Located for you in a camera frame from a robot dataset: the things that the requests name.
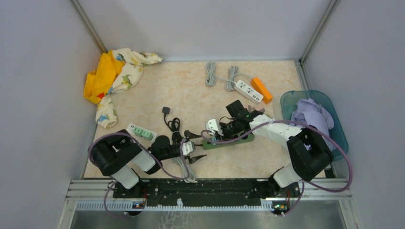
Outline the green long power strip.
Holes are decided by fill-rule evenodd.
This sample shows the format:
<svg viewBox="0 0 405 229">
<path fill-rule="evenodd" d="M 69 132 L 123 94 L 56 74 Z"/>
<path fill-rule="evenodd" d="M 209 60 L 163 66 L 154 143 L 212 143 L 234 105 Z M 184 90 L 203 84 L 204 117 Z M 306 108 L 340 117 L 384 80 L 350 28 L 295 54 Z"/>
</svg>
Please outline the green long power strip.
<svg viewBox="0 0 405 229">
<path fill-rule="evenodd" d="M 247 136 L 244 136 L 240 139 L 238 139 L 237 141 L 231 141 L 228 143 L 216 143 L 213 141 L 207 141 L 207 140 L 203 140 L 202 141 L 202 148 L 204 150 L 212 150 L 212 149 L 218 149 L 218 148 L 222 148 L 222 147 L 227 147 L 227 146 L 234 146 L 234 145 L 238 145 L 238 144 L 244 144 L 244 143 L 249 143 L 249 142 L 253 142 L 255 139 L 255 136 L 253 134 L 249 134 Z"/>
</svg>

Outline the white usb power strip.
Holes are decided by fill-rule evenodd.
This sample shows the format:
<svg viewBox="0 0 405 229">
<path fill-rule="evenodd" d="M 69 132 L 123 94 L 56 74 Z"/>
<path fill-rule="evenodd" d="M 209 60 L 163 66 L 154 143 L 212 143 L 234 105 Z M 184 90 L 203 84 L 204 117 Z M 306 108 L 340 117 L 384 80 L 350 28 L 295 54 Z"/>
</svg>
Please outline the white usb power strip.
<svg viewBox="0 0 405 229">
<path fill-rule="evenodd" d="M 255 104 L 258 104 L 264 98 L 262 94 L 242 80 L 236 82 L 234 89 Z"/>
</svg>

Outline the orange power strip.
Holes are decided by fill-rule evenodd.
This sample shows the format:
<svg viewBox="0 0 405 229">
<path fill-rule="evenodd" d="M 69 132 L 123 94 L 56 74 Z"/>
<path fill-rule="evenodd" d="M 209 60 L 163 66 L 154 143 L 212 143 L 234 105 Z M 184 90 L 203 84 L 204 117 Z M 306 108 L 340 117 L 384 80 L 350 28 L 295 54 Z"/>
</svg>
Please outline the orange power strip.
<svg viewBox="0 0 405 229">
<path fill-rule="evenodd" d="M 254 77 L 251 79 L 251 85 L 256 91 L 258 91 L 263 96 L 262 101 L 265 104 L 269 104 L 272 102 L 273 95 L 270 93 L 270 91 L 266 88 L 266 86 L 258 77 Z"/>
</svg>

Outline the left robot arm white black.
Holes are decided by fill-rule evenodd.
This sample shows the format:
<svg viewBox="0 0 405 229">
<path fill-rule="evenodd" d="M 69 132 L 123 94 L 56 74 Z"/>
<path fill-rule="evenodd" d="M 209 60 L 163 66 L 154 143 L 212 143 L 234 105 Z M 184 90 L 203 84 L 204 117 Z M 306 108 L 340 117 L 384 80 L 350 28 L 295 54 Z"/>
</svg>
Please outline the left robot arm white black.
<svg viewBox="0 0 405 229">
<path fill-rule="evenodd" d="M 183 163 L 185 175 L 182 179 L 195 178 L 188 164 L 193 164 L 203 156 L 191 157 L 195 144 L 189 140 L 171 143 L 165 135 L 155 138 L 152 145 L 145 149 L 130 133 L 123 129 L 107 134 L 96 140 L 88 148 L 88 158 L 106 177 L 111 177 L 124 187 L 124 191 L 136 198 L 142 194 L 143 184 L 138 174 L 128 166 L 131 162 L 147 174 L 162 169 L 162 161 L 177 159 Z"/>
</svg>

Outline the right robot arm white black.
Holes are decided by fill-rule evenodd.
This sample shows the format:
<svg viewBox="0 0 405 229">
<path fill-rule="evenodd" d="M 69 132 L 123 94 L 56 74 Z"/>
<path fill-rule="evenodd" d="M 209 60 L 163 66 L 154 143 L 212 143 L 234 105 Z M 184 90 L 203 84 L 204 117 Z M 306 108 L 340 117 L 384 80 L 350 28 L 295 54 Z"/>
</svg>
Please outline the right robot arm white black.
<svg viewBox="0 0 405 229">
<path fill-rule="evenodd" d="M 218 139 L 229 141 L 248 133 L 267 137 L 288 150 L 291 162 L 269 177 L 269 191 L 275 197 L 282 196 L 292 183 L 311 181 L 334 159 L 323 136 L 312 126 L 278 123 L 261 111 L 248 111 L 240 100 L 226 109 L 231 118 L 228 123 L 219 121 Z"/>
</svg>

